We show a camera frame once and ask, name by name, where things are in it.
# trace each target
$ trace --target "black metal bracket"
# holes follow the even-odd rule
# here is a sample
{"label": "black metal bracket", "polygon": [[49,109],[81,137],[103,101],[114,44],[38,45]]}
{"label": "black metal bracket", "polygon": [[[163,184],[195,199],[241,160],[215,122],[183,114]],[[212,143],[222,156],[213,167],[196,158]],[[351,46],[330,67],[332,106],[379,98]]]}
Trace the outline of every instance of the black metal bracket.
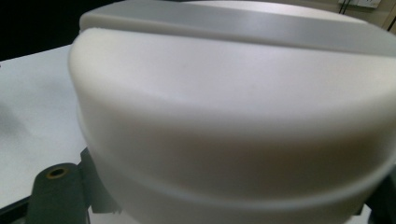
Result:
{"label": "black metal bracket", "polygon": [[35,178],[32,195],[0,210],[0,224],[86,224],[93,213],[120,208],[103,186],[87,148],[81,162],[51,166]]}

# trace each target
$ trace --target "white plastic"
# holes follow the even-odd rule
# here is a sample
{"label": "white plastic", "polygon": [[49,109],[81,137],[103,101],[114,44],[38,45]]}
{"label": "white plastic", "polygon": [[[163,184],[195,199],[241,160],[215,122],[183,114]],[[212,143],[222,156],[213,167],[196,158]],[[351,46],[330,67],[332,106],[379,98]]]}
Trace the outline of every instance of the white plastic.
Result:
{"label": "white plastic", "polygon": [[395,58],[89,29],[69,65],[99,175],[142,224],[343,223],[395,159]]}

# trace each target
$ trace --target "dark background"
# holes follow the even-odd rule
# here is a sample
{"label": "dark background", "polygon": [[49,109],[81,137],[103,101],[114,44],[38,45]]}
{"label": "dark background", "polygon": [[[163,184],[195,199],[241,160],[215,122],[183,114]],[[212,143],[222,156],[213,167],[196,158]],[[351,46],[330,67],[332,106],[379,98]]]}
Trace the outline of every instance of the dark background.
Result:
{"label": "dark background", "polygon": [[0,3],[0,61],[69,45],[79,17],[117,0],[3,0]]}

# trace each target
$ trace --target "wall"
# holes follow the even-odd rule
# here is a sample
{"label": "wall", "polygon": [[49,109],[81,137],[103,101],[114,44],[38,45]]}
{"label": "wall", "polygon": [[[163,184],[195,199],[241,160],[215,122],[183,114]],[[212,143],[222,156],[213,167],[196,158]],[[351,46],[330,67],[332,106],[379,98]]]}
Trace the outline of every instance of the wall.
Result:
{"label": "wall", "polygon": [[[338,13],[341,4],[338,0],[269,0],[265,2],[283,3],[302,7],[312,7]],[[346,15],[368,21],[382,27],[387,20],[389,13],[396,6],[396,0],[381,0],[378,8],[353,7],[346,9]]]}

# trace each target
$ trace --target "white surface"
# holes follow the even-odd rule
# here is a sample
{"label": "white surface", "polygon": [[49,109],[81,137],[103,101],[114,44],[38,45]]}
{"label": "white surface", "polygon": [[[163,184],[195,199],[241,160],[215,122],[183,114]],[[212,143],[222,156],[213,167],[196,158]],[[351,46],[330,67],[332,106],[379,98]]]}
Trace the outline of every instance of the white surface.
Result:
{"label": "white surface", "polygon": [[89,29],[70,59],[99,175],[148,224],[342,223],[394,161],[394,58]]}
{"label": "white surface", "polygon": [[30,195],[35,176],[79,162],[85,147],[67,71],[69,47],[1,62],[0,207]]}

